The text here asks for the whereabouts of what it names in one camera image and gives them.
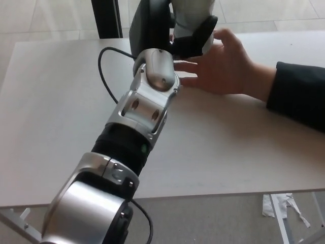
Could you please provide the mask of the bare person hand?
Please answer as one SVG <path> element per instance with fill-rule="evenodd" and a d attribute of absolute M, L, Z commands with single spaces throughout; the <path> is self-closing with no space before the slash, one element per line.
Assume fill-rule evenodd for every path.
<path fill-rule="evenodd" d="M 197 75 L 180 78 L 181 84 L 217 95 L 241 94 L 266 102 L 276 68 L 253 62 L 229 29 L 215 30 L 213 37 L 221 43 L 213 44 L 202 56 L 174 63 L 176 71 Z"/>

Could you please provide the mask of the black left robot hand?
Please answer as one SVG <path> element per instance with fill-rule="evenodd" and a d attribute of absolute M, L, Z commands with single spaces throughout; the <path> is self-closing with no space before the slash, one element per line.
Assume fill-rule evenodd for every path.
<path fill-rule="evenodd" d="M 131 54 L 163 49 L 177 58 L 206 53 L 218 17 L 214 1 L 140 1 L 129 29 Z"/>

